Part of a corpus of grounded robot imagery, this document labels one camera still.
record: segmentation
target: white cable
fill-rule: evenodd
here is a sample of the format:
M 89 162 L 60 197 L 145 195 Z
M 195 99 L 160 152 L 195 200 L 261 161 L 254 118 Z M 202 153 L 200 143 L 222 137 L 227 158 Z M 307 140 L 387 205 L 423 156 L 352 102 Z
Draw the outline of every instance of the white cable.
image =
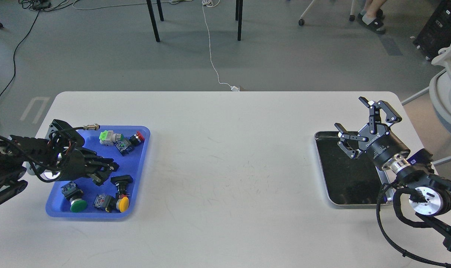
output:
M 214 5 L 214 2 L 212 2 L 212 0 L 202 0 L 202 6 L 206 6 L 206 7 L 216 7 L 219 3 L 220 3 L 220 0 L 215 5 Z
M 77 10 L 98 10 L 98 9 L 104 9 L 104 8 L 107 8 L 107 7 L 125 7 L 125 6 L 146 5 L 146 3 L 139 3 L 139 4 L 125 4 L 125 5 L 116 5 L 116 6 L 94 7 L 92 9 L 82 9 L 82 8 L 79 8 L 79 7 L 75 7 L 75 4 L 77 2 L 74 2 L 73 5 L 72 5 L 72 7 L 74 9 L 77 9 Z
M 193 0 L 169 0 L 169 3 L 172 5 L 179 4 L 180 2 L 191 2 Z
M 221 83 L 220 78 L 219 78 L 219 72 L 217 71 L 217 69 L 214 66 L 214 63 L 212 62 L 212 46 L 210 45 L 210 31 L 209 31 L 209 26 L 207 25 L 207 19 L 205 18 L 205 11 L 204 11 L 204 5 L 202 5 L 202 12 L 204 13 L 204 21 L 205 21 L 205 26 L 207 27 L 207 34 L 209 35 L 209 54 L 210 54 L 210 63 L 212 64 L 212 68 L 214 68 L 215 73 L 217 73 L 217 81 L 219 81 L 219 84 L 224 84 L 224 85 L 229 85 L 230 88 L 232 88 L 232 86 L 228 83 Z
M 50 10 L 54 10 L 58 7 L 64 6 L 66 5 L 68 2 L 70 2 L 70 0 L 64 0 L 62 3 L 60 3 L 59 5 L 55 6 L 55 7 L 49 7 L 47 9 L 43 9 L 42 11 L 50 11 Z

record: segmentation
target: metal tray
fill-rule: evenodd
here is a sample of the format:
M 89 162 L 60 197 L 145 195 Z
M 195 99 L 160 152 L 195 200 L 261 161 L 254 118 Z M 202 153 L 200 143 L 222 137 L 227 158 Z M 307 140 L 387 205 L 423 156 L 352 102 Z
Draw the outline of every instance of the metal tray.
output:
M 386 172 L 378 170 L 366 156 L 350 159 L 337 145 L 337 131 L 315 134 L 326 193 L 329 200 L 341 208 L 376 207 L 382 183 L 389 183 Z M 386 192 L 382 205 L 392 203 L 394 192 Z

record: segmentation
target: chair leg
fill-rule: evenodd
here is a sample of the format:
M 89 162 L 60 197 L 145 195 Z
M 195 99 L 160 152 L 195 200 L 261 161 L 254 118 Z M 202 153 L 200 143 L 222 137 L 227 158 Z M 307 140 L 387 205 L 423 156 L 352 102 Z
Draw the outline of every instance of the chair leg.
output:
M 242 39 L 242 10 L 244 7 L 244 0 L 239 0 L 239 29 L 237 33 L 237 41 Z
M 156 0 L 156 4 L 158 5 L 159 19 L 161 20 L 161 22 L 164 22 L 164 16 L 162 15 L 161 0 Z
M 447 156 L 437 161 L 433 161 L 434 166 L 442 165 L 443 163 L 447 163 L 451 161 L 451 156 Z
M 429 92 L 429 87 L 426 87 L 425 89 L 419 91 L 418 93 L 416 93 L 416 94 L 410 96 L 409 98 L 403 100 L 403 101 L 401 102 L 401 105 L 404 106 L 404 105 L 408 104 L 409 102 L 411 102 L 411 101 L 413 101 L 413 100 L 415 100 L 415 99 L 421 97 L 422 95 L 424 95 L 424 94 L 426 94 L 426 93 L 428 93 L 428 92 Z
M 355 20 L 355 7 L 357 0 L 351 0 L 351 11 L 349 13 L 349 21 L 353 22 Z
M 151 17 L 151 24 L 152 29 L 154 31 L 154 37 L 156 37 L 156 42 L 160 42 L 159 39 L 159 33 L 158 33 L 158 26 L 156 25 L 156 18 L 154 17 L 154 10 L 152 10 L 152 3 L 151 0 L 146 0 L 147 8 L 149 10 L 149 17 Z
M 308 7 L 303 12 L 302 16 L 300 16 L 300 20 L 310 11 L 310 8 L 315 4 L 316 0 L 312 0 L 312 2 L 308 5 Z
M 239 0 L 235 0 L 235 20 L 239 21 Z

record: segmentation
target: green button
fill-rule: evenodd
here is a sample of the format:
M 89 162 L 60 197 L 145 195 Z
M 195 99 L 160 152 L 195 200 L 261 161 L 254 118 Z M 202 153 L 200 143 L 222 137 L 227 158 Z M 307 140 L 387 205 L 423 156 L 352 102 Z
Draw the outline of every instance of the green button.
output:
M 81 212 L 86 209 L 88 203 L 85 200 L 78 200 L 70 207 L 71 212 Z

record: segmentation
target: robotic arm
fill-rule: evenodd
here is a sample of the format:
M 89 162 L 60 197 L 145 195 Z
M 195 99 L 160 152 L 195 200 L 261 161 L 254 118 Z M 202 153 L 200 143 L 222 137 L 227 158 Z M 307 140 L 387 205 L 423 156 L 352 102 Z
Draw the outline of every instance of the robotic arm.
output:
M 403 223 L 416 228 L 433 228 L 444 236 L 443 245 L 451 251 L 451 226 L 435 218 L 435 216 L 447 213 L 451 209 L 451 181 L 434 174 L 431 168 L 432 155 L 421 149 L 414 156 L 409 156 L 409 148 L 391 131 L 391 126 L 402 121 L 399 114 L 385 101 L 368 101 L 363 97 L 359 100 L 369 110 L 369 122 L 358 131 L 357 135 L 350 135 L 339 123 L 335 124 L 338 129 L 340 141 L 338 146 L 351 158 L 356 159 L 361 154 L 369 157 L 379 170 L 391 169 L 396 174 L 396 181 L 385 185 L 377 200 L 377 217 L 381 231 L 386 239 L 389 237 L 382 229 L 379 216 L 380 200 L 382 193 L 390 187 L 396 189 L 393 206 L 396 216 Z M 381 121 L 380 110 L 386 113 L 385 122 Z M 403 216 L 401 211 L 400 197 L 402 194 L 409 195 L 409 204 L 415 210 L 416 216 L 422 222 L 414 222 Z M 388 242 L 403 253 L 403 256 L 413 256 L 417 261 L 423 258 L 410 254 L 394 244 L 390 239 Z M 427 262 L 434 265 L 441 263 Z
M 20 179 L 27 171 L 47 183 L 91 178 L 96 185 L 102 185 L 119 165 L 112 158 L 82 147 L 85 141 L 76 132 L 78 129 L 97 130 L 99 125 L 72 128 L 55 119 L 48 129 L 48 139 L 11 135 L 9 140 L 0 136 L 0 205 L 26 188 L 27 181 Z

